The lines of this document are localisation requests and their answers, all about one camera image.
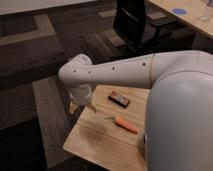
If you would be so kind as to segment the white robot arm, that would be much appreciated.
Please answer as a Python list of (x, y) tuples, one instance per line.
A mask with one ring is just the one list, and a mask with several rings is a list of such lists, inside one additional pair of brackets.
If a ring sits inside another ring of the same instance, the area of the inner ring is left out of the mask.
[(213, 171), (213, 54), (160, 52), (96, 65), (78, 54), (58, 76), (77, 105), (91, 102), (93, 84), (148, 88), (147, 170)]

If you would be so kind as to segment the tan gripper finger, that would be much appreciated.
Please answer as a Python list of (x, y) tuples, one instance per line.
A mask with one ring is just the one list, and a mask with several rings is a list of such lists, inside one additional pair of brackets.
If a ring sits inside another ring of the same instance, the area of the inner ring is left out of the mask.
[(76, 104), (70, 103), (70, 105), (69, 105), (69, 112), (70, 112), (71, 114), (74, 114), (75, 111), (77, 110), (77, 108), (78, 108), (78, 106), (77, 106)]
[(94, 113), (96, 113), (96, 112), (97, 112), (97, 110), (96, 110), (95, 106), (94, 106), (94, 105), (92, 105), (92, 104), (89, 104), (89, 105), (88, 105), (88, 108), (89, 108), (89, 109), (91, 109)]

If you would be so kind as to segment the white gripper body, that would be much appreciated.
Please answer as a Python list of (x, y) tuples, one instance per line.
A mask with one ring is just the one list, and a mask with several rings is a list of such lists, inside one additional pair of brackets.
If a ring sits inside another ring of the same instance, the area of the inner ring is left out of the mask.
[(92, 101), (92, 90), (89, 84), (70, 88), (71, 101), (80, 106), (85, 106)]

